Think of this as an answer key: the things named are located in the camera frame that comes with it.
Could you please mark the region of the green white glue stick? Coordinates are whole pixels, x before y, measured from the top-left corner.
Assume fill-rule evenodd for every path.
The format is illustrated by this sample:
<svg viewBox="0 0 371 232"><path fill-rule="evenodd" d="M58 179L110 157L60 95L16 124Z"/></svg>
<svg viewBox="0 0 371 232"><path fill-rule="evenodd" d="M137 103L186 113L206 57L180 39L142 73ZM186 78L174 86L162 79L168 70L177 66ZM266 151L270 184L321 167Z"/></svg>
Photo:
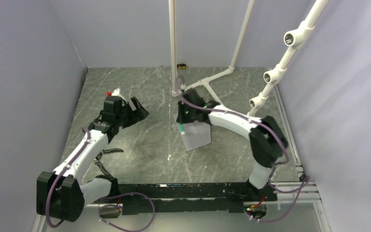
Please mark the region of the green white glue stick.
<svg viewBox="0 0 371 232"><path fill-rule="evenodd" d="M180 134L181 135L185 135L186 134L183 124L179 124L179 130L180 130Z"/></svg>

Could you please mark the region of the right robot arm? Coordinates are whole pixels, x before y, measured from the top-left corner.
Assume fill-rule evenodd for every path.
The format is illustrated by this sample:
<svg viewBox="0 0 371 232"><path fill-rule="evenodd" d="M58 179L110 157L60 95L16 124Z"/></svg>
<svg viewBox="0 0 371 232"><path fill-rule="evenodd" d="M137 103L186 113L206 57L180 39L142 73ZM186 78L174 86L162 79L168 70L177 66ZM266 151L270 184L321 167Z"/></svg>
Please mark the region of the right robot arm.
<svg viewBox="0 0 371 232"><path fill-rule="evenodd" d="M264 118L243 115L217 101L205 102L190 88L180 94L177 122L183 125L200 122L232 131L250 142L254 158L247 195L258 201L266 193L278 159L287 156L288 141L272 116Z"/></svg>

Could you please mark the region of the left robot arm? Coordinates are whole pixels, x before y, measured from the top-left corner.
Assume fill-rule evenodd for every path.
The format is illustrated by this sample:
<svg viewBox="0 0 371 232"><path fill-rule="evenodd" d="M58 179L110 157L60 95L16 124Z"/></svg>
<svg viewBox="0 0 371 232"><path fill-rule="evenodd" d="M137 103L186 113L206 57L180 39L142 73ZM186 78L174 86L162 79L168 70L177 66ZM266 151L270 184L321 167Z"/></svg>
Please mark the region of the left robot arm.
<svg viewBox="0 0 371 232"><path fill-rule="evenodd" d="M82 129L84 137L72 153L53 171L38 176L37 214L74 222L88 204L99 199L115 202L120 195L117 178L102 174L83 185L80 182L95 158L121 129L148 115L136 97L126 100L120 95L107 96L99 116Z"/></svg>

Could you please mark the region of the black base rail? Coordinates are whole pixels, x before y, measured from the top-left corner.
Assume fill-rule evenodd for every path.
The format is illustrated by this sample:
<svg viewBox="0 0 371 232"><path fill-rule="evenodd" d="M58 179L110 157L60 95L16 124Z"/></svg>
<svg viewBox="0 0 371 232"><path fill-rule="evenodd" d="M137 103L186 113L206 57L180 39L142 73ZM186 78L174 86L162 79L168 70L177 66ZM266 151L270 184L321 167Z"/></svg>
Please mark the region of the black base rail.
<svg viewBox="0 0 371 232"><path fill-rule="evenodd" d="M277 201L271 187L257 190L248 182L121 184L119 193L97 202L118 203L123 215L128 216L152 212L242 213L250 204Z"/></svg>

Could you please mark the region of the white pvc pipe frame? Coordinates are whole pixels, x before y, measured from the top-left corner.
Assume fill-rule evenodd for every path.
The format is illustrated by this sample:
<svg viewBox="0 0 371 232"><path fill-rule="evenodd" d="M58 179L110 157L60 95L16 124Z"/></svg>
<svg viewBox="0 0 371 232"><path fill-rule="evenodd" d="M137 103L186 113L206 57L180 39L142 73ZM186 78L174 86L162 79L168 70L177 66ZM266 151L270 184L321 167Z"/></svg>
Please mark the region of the white pvc pipe frame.
<svg viewBox="0 0 371 232"><path fill-rule="evenodd" d="M265 87L249 98L254 116L314 30L326 0L171 0L171 62L224 67L192 87L209 84L236 67L267 67Z"/></svg>

